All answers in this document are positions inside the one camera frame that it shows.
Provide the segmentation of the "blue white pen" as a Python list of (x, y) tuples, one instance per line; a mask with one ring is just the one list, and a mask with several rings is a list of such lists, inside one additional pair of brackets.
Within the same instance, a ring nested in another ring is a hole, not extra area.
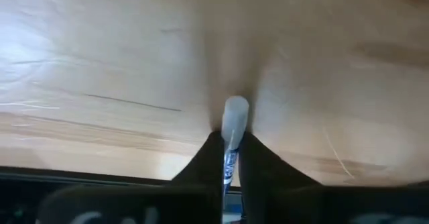
[(249, 103), (242, 96), (232, 96), (225, 101), (221, 137), (225, 144), (223, 163), (223, 207), (226, 195), (233, 181), (235, 165), (239, 155), (239, 145), (247, 128)]

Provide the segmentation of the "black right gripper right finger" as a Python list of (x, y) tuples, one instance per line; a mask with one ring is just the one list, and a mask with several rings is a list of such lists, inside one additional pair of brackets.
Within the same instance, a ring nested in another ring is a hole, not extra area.
[(247, 224), (315, 224), (318, 213), (307, 193), (320, 186), (246, 132), (239, 147), (239, 181)]

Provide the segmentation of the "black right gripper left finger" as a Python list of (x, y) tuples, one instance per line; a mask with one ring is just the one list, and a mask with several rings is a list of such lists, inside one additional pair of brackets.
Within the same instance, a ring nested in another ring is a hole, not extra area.
[(225, 142), (219, 131), (210, 133), (191, 161), (170, 182), (171, 186), (203, 187), (208, 195), (208, 215), (201, 224), (221, 224)]

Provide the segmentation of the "black aluminium table frame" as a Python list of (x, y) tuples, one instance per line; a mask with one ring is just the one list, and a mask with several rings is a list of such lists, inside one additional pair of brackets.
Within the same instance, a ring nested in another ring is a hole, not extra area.
[(218, 170), (167, 181), (0, 167), (0, 224), (221, 224), (241, 212)]

